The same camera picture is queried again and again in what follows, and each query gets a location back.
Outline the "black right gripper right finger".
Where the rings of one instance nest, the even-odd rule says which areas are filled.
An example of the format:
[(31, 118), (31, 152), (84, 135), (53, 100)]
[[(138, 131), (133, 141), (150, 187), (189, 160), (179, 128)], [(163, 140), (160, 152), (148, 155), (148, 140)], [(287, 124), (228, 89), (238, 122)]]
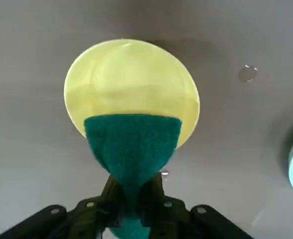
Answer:
[(213, 207), (196, 205), (189, 211), (182, 200), (166, 196), (161, 173), (142, 186), (138, 214), (150, 228), (150, 239), (252, 239)]

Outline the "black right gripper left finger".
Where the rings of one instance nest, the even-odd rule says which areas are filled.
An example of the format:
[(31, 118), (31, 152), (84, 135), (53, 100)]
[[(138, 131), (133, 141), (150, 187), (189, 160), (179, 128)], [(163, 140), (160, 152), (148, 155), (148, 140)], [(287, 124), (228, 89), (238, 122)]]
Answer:
[(0, 239), (101, 239), (106, 228), (119, 228), (125, 210), (121, 185), (110, 176), (101, 195), (67, 211), (50, 205), (0, 234)]

